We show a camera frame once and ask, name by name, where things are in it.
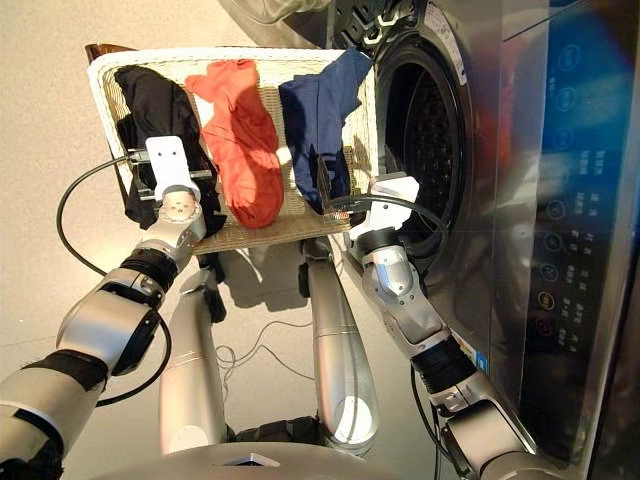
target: floor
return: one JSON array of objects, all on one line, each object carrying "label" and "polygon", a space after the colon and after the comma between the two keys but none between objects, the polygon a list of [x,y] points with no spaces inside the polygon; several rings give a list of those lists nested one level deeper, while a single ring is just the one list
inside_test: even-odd
[{"label": "floor", "polygon": [[[66,253],[55,230],[55,210],[65,187],[108,159],[85,73],[83,46],[95,42],[139,49],[254,44],[214,0],[0,0],[0,378],[50,353],[67,310],[99,280]],[[140,237],[123,215],[111,171],[78,188],[64,225],[78,250],[107,270]],[[221,291],[228,317],[214,327],[216,345],[229,345],[238,354],[272,320],[304,325],[311,319],[310,306],[297,295],[295,246],[250,255],[269,281],[245,288],[244,259],[227,255],[232,273]],[[191,264],[188,270],[194,269]],[[381,413],[379,435],[367,459],[399,478],[423,478],[433,468],[433,446],[413,404],[408,363],[344,272],[342,278],[367,348]],[[175,307],[176,291],[161,310],[166,319]],[[291,368],[313,375],[309,327],[274,325],[262,342]],[[113,379],[107,394],[146,378],[162,348],[161,340],[154,341],[138,371]],[[236,369],[228,383],[227,421],[236,430],[315,413],[313,382],[281,367],[264,349]],[[157,458],[157,400],[156,384],[96,411],[66,459],[63,478],[84,479]],[[443,478],[453,478],[451,470],[443,473]]]}]

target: small sticker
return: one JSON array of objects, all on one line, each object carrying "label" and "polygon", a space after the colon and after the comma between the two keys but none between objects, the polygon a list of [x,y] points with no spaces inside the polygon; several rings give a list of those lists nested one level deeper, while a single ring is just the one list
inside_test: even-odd
[{"label": "small sticker", "polygon": [[462,350],[462,353],[469,357],[469,360],[473,362],[476,368],[479,368],[483,372],[487,373],[489,371],[489,361],[487,360],[487,357],[482,352],[479,352],[475,348],[473,348],[471,344],[464,338],[462,338],[455,330],[451,330],[451,335],[460,345],[460,350]]},{"label": "small sticker", "polygon": [[460,85],[465,85],[467,83],[467,74],[464,71],[462,55],[460,55],[460,49],[458,48],[456,38],[453,36],[453,31],[451,30],[449,22],[447,22],[442,11],[432,3],[427,4],[427,10],[424,14],[424,24],[433,30],[440,41],[444,44],[456,69]]}]

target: clothing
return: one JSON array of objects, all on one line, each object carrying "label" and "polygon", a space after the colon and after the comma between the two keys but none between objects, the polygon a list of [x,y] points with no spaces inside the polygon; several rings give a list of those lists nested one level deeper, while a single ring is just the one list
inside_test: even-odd
[{"label": "clothing", "polygon": [[[212,173],[211,179],[198,179],[194,182],[200,189],[200,204],[207,225],[207,234],[211,235],[220,230],[226,217],[215,213],[220,211],[220,202],[215,191],[217,174],[198,142],[198,120],[187,94],[179,85],[154,70],[139,66],[120,68],[115,74],[115,80],[122,88],[131,112],[117,125],[125,147],[145,148],[145,141],[149,137],[180,137],[189,170],[210,170]],[[155,222],[154,202],[140,200],[138,188],[142,186],[142,182],[153,189],[156,180],[151,164],[142,164],[137,168],[138,179],[134,175],[125,213],[132,220],[139,222],[141,228],[146,229]]]},{"label": "clothing", "polygon": [[252,228],[273,223],[284,199],[278,136],[258,94],[253,60],[211,63],[207,75],[186,78],[187,90],[213,103],[202,129],[220,173],[224,197],[238,221]]},{"label": "clothing", "polygon": [[360,105],[358,87],[372,65],[369,57],[350,48],[319,74],[296,75],[278,87],[296,185],[317,213],[322,213],[316,178],[318,155],[329,171],[330,197],[349,194],[342,127]]}]

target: orange cloth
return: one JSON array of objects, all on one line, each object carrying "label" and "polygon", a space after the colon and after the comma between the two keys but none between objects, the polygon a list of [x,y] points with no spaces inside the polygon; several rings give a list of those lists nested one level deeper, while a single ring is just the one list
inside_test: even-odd
[{"label": "orange cloth", "polygon": [[282,206],[278,136],[258,95],[253,60],[211,63],[207,75],[187,77],[187,90],[213,103],[202,137],[218,168],[224,198],[245,227],[266,227]]}]

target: woven basket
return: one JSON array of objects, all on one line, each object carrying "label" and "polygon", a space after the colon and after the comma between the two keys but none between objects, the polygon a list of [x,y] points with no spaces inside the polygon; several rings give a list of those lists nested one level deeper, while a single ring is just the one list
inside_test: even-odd
[{"label": "woven basket", "polygon": [[[284,243],[349,229],[348,221],[316,214],[298,192],[291,154],[285,140],[282,107],[278,95],[278,85],[293,79],[294,75],[319,73],[341,53],[342,51],[339,50],[240,47],[129,51],[110,53],[97,58],[90,65],[88,72],[91,91],[98,106],[111,153],[117,158],[125,155],[126,150],[118,138],[116,123],[129,113],[120,86],[114,80],[114,74],[120,67],[141,65],[157,71],[179,85],[184,85],[184,79],[187,76],[205,74],[207,65],[212,61],[242,58],[256,61],[260,77],[260,98],[273,118],[278,134],[277,155],[284,186],[284,203],[275,222],[269,227],[246,228],[238,223],[226,207],[224,192],[221,189],[222,182],[218,182],[216,188],[220,194],[222,213],[228,216],[227,221],[218,233],[196,246],[195,253],[199,254]],[[211,104],[192,94],[188,95],[200,125],[205,125],[213,113]],[[361,106],[349,115],[342,130],[342,142],[351,176],[352,193],[366,192],[369,179],[377,174],[373,70],[360,86],[358,98]],[[132,178],[130,165],[122,162],[118,168],[126,184],[129,184]]]}]

